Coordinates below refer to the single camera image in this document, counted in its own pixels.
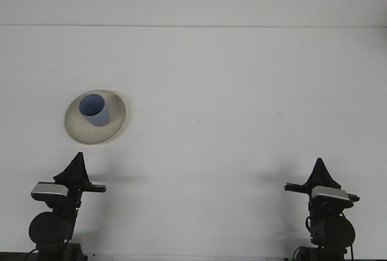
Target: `plate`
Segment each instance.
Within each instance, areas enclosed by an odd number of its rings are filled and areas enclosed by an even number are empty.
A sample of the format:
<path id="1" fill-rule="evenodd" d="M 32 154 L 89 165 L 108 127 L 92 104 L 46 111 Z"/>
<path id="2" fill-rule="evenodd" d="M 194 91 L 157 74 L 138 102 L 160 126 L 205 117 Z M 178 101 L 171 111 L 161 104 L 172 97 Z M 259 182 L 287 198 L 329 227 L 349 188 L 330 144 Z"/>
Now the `plate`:
<path id="1" fill-rule="evenodd" d="M 110 122 L 106 126 L 94 126 L 79 112 L 79 102 L 90 94 L 101 95 L 108 104 Z M 99 144 L 107 142 L 115 136 L 122 128 L 125 118 L 125 103 L 116 93 L 107 90 L 94 90 L 82 94 L 70 104 L 65 115 L 65 127 L 72 139 L 83 144 Z"/>

